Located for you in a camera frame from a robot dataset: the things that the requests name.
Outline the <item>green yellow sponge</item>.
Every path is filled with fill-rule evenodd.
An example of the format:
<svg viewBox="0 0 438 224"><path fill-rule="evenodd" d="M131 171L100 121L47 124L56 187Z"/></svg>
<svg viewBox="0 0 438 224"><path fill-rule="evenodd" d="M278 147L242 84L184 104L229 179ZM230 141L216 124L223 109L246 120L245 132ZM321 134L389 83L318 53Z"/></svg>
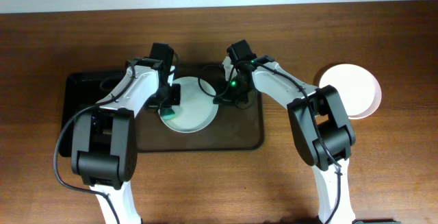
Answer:
<svg viewBox="0 0 438 224"><path fill-rule="evenodd" d="M167 121L175 117L175 111L172 108L161 108L159 115L161 119Z"/></svg>

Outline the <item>pale blue plate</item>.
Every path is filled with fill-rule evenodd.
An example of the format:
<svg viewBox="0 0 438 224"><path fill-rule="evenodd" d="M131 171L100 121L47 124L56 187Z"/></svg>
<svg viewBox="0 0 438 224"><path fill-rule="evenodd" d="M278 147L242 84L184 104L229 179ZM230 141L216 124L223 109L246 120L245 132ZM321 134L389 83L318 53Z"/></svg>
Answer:
<svg viewBox="0 0 438 224"><path fill-rule="evenodd" d="M215 119L218 104L214 104L214 98L202 89L214 95L214 88L203 79L198 84L197 77L180 77L173 83L181 85L181 101L180 105L172 106L175 117L167 121L162 119L163 123L179 133L193 133L206 128Z"/></svg>

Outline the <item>white plate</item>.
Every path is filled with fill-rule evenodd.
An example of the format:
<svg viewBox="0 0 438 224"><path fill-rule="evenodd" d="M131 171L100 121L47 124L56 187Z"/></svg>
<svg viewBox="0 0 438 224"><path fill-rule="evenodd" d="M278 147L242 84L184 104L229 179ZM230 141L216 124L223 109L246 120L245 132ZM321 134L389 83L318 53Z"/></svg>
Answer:
<svg viewBox="0 0 438 224"><path fill-rule="evenodd" d="M378 110L381 86L367 69L355 64L337 64L321 76L318 86L333 86L339 93L350 120L364 119Z"/></svg>

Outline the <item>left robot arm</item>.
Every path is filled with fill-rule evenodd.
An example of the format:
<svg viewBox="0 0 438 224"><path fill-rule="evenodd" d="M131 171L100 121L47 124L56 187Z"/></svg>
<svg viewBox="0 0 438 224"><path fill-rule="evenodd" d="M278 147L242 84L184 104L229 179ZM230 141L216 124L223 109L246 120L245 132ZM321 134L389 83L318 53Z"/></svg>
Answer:
<svg viewBox="0 0 438 224"><path fill-rule="evenodd" d="M106 223L141 223L131 178L138 150L136 117L144 104L168 100L172 60L136 58L96 107L78 116L73 127L71 165L99 200Z"/></svg>

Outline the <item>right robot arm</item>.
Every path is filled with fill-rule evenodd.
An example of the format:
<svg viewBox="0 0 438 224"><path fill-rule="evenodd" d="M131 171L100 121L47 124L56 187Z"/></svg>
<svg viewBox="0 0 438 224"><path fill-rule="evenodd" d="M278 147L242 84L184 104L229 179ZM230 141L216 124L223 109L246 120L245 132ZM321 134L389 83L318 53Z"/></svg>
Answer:
<svg viewBox="0 0 438 224"><path fill-rule="evenodd" d="M338 91L300 81L268 55L249 61L226 57L221 66L228 86L242 73L251 88L287 110L295 148L313 171L319 222L354 223L348 166L356 136Z"/></svg>

